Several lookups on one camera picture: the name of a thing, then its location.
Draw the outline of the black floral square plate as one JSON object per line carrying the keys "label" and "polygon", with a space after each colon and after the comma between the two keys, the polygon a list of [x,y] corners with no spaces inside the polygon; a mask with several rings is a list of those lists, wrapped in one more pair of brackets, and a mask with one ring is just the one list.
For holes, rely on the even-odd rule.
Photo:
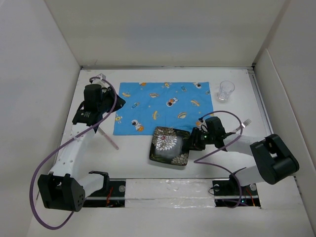
{"label": "black floral square plate", "polygon": [[187,145],[190,132],[157,126],[152,136],[149,160],[175,166],[186,166],[189,159]]}

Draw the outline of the blue space-print cloth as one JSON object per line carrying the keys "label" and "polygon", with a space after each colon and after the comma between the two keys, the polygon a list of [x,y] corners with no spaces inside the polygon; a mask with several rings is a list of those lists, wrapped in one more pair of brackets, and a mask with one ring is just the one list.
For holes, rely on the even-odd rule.
{"label": "blue space-print cloth", "polygon": [[119,96],[125,104],[114,135],[152,135],[157,126],[191,131],[213,111],[208,82],[122,82]]}

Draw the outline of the clear plastic cup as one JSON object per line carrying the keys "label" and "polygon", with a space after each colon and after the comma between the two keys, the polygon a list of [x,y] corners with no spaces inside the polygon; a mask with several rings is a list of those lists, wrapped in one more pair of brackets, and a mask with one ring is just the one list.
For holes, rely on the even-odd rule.
{"label": "clear plastic cup", "polygon": [[221,101],[227,101],[234,90],[235,85],[231,81],[222,81],[219,86],[218,99]]}

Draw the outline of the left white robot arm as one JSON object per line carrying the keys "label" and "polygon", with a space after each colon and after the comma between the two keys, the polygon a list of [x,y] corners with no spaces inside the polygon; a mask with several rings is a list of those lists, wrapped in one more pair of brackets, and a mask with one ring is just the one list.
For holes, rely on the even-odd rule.
{"label": "left white robot arm", "polygon": [[125,101],[111,86],[98,83],[85,86],[83,95],[84,101],[72,120],[72,141],[62,149],[49,173],[38,179],[39,192],[47,209],[78,212],[88,196],[93,193],[104,196],[111,189],[107,172],[90,171],[79,178],[79,167],[99,124],[121,109]]}

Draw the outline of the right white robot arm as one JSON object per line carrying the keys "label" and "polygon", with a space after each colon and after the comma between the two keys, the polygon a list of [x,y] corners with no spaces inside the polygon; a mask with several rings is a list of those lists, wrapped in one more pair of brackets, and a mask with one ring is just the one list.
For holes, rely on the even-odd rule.
{"label": "right white robot arm", "polygon": [[203,151],[214,145],[220,151],[238,152],[254,158],[255,165],[230,175],[228,188],[238,195],[250,184],[266,182],[274,185],[296,173],[300,166],[283,140],[276,134],[257,138],[226,132],[218,117],[205,121],[206,128],[193,128],[185,146],[192,151]]}

